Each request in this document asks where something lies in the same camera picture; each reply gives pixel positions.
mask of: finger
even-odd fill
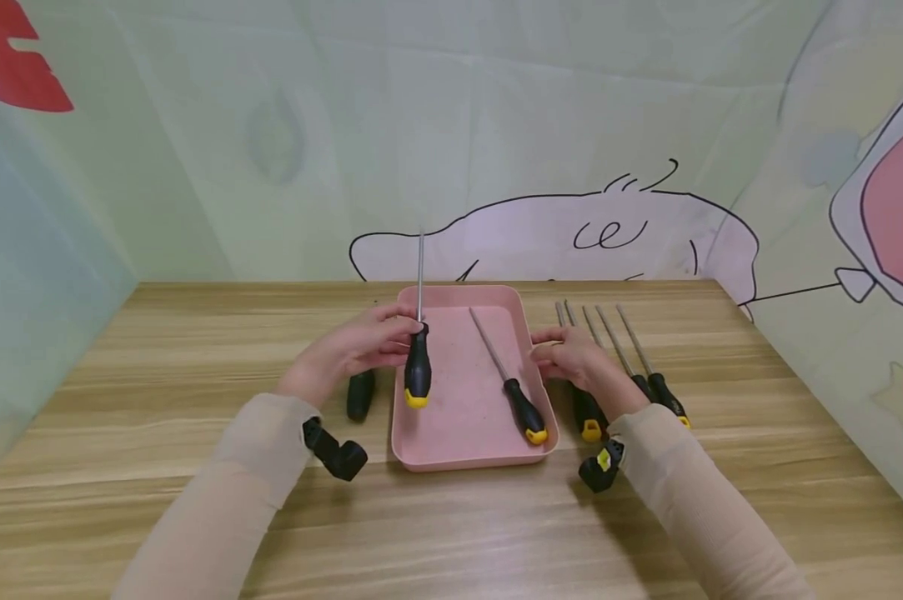
[[[368,357],[365,364],[368,368],[401,367],[407,360],[408,356],[405,354],[373,354]]]
[[[542,343],[531,350],[531,360],[537,363],[545,361],[557,363],[559,362],[557,355],[561,353],[560,348],[564,348],[561,343]]]
[[[407,354],[411,347],[407,343],[384,342],[378,352],[382,354]]]
[[[545,342],[563,342],[570,329],[568,327],[548,327],[547,329],[539,329],[531,334],[532,343]]]
[[[394,340],[401,336],[411,336],[413,333],[418,333],[424,327],[424,324],[414,321],[413,318],[399,315],[389,318],[385,322],[378,323],[375,327],[378,328],[378,333],[381,334],[383,340]]]
[[[395,302],[394,304],[375,306],[375,308],[371,309],[371,314],[373,314],[378,321],[383,321],[386,320],[386,318],[391,317],[416,318],[418,316],[418,308],[412,304]]]
[[[553,362],[546,362],[544,365],[539,365],[538,370],[541,371],[541,378],[544,380],[569,378],[563,368],[554,365]]]
[[[392,339],[389,339],[388,341],[402,343],[405,346],[411,346],[411,335],[408,335],[407,333],[402,333],[401,335],[394,336]]]

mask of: left hand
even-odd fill
[[[421,330],[414,316],[414,306],[395,303],[339,324],[294,359],[274,392],[320,409],[340,378],[369,368],[400,367],[408,358],[411,335]]]

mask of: wrist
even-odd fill
[[[651,404],[627,373],[616,367],[604,368],[595,375],[594,399],[609,423],[617,417],[640,412]]]
[[[305,350],[294,359],[288,371],[281,375],[274,393],[304,400],[320,410],[338,381],[335,370],[324,365]]]

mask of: hand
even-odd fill
[[[594,397],[609,423],[649,404],[648,398],[611,360],[605,350],[576,327],[552,327],[535,331],[531,341],[540,346],[531,352],[541,377],[571,381]]]
[[[340,378],[369,368],[399,367],[408,357],[411,335],[421,330],[414,306],[375,306],[311,343],[278,381],[275,393],[320,408]]]

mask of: beige sleeve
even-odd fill
[[[311,458],[301,425],[319,413],[261,393],[154,526],[112,598],[237,598],[274,513]]]
[[[622,470],[709,598],[813,598],[761,517],[719,472],[691,431],[653,404],[615,419]]]

